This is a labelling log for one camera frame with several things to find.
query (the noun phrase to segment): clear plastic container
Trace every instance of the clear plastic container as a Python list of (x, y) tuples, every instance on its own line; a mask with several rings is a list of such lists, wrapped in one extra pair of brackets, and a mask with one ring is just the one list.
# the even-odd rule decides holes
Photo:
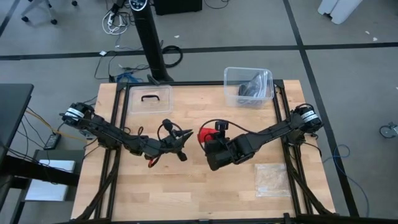
[(274, 97), (272, 73), (265, 68), (224, 70), (224, 94), (228, 106), (260, 108)]
[(173, 88), (170, 85), (132, 87), (128, 109), (131, 115), (171, 113)]

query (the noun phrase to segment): wooden table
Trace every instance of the wooden table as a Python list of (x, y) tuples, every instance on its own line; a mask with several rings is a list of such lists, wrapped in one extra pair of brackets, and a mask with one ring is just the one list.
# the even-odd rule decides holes
[[(285, 80), (284, 84), (290, 108), (305, 102), (298, 80)], [(256, 197), (254, 165), (284, 164), (280, 139), (264, 145), (254, 158), (243, 164), (231, 164), (213, 172), (196, 138), (199, 127), (214, 118), (228, 119), (252, 131), (267, 128), (276, 123), (272, 101), (260, 110), (231, 108), (225, 104), (222, 86), (174, 86), (173, 91), (174, 110), (171, 114), (127, 115), (126, 127), (136, 134), (143, 126), (143, 134), (157, 138), (157, 128), (163, 119), (168, 118), (182, 129), (193, 129), (195, 134), (183, 149), (188, 160), (180, 162), (175, 154), (166, 154), (149, 169), (148, 161), (143, 157), (122, 150), (112, 220), (275, 218), (282, 217), (285, 212), (294, 216), (291, 197)], [(102, 84), (99, 88), (95, 110), (107, 121), (111, 119), (115, 92), (115, 84)], [(117, 126), (120, 124), (123, 96), (122, 92)], [(279, 104), (284, 114), (280, 98)], [(231, 126), (227, 130), (231, 138), (240, 133), (240, 129)], [(317, 144), (311, 137), (307, 137), (307, 141)], [(334, 212), (318, 151), (305, 144), (301, 149), (308, 186), (319, 201)], [(104, 152), (97, 149), (83, 163), (72, 218), (84, 211), (98, 189)], [(301, 208), (305, 211), (300, 187), (297, 188)], [(102, 214), (106, 213), (107, 201), (108, 193), (104, 196)]]

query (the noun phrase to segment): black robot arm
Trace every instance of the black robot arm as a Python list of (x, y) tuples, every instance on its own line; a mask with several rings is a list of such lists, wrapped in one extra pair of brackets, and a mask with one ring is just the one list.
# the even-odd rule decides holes
[(228, 124), (237, 125), (222, 119), (212, 121), (217, 121), (215, 129), (218, 132), (207, 134), (210, 136), (203, 138), (205, 142), (203, 149), (211, 170), (218, 170), (230, 163), (240, 164), (247, 161), (260, 150), (262, 145), (283, 135), (286, 135), (289, 143), (298, 144), (304, 140), (304, 133), (314, 133), (323, 126), (312, 106), (307, 105), (297, 107), (289, 119), (258, 133), (248, 131), (247, 134), (241, 134), (231, 140), (225, 137), (225, 130), (228, 129)]
[(157, 162), (161, 155), (169, 152), (178, 155), (181, 161), (187, 160), (182, 148), (193, 134), (192, 130), (182, 130), (168, 119), (163, 120), (162, 125), (159, 126), (158, 135), (161, 127), (164, 127), (170, 135), (156, 140), (142, 135), (143, 127), (139, 128), (138, 135), (124, 132), (95, 114), (94, 109), (84, 103), (73, 103), (66, 113), (60, 115), (65, 124), (95, 135), (99, 145), (106, 149), (116, 149), (122, 144), (131, 154), (136, 156), (144, 154), (150, 161), (156, 159)]

